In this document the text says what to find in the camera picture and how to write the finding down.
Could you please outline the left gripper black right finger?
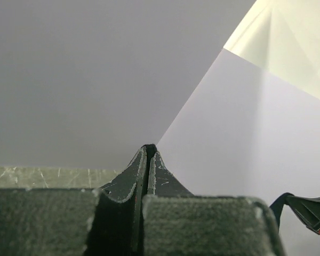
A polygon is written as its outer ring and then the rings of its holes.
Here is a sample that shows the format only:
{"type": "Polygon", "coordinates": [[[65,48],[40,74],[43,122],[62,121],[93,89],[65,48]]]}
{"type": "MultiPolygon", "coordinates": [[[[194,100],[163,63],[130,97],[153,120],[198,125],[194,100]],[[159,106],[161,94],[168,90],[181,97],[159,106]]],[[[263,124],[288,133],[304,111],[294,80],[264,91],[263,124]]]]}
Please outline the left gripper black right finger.
{"type": "Polygon", "coordinates": [[[150,161],[142,202],[144,255],[284,255],[266,203],[245,196],[196,196],[166,168],[150,161]]]}

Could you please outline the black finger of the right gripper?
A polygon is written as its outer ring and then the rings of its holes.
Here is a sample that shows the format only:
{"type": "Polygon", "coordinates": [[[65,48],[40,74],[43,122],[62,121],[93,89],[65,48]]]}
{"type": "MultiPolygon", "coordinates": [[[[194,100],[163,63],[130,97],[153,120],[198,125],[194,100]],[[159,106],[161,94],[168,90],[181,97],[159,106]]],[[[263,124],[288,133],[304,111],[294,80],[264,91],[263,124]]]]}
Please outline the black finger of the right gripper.
{"type": "Polygon", "coordinates": [[[320,197],[290,195],[286,198],[286,204],[308,229],[320,235],[320,197]]]}

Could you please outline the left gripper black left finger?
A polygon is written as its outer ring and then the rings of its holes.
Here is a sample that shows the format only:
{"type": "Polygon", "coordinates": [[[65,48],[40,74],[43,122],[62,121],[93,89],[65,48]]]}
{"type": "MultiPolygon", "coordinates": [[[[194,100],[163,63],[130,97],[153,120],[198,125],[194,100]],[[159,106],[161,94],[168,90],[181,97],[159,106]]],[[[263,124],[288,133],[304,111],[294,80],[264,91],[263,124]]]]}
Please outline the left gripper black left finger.
{"type": "Polygon", "coordinates": [[[0,189],[0,255],[136,254],[147,161],[98,188],[0,189]]]}

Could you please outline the black t shirt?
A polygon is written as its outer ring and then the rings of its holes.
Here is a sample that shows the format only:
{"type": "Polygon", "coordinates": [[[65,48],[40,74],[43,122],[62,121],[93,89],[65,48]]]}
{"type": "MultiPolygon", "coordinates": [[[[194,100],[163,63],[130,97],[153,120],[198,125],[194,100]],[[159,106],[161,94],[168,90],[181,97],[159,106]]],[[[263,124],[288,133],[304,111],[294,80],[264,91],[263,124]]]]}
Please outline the black t shirt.
{"type": "Polygon", "coordinates": [[[281,215],[282,215],[282,211],[283,211],[283,207],[285,205],[288,205],[287,202],[287,198],[289,196],[293,196],[292,193],[283,193],[282,195],[280,195],[271,205],[270,205],[270,209],[272,210],[277,225],[280,226],[280,222],[281,222],[281,215]]]}

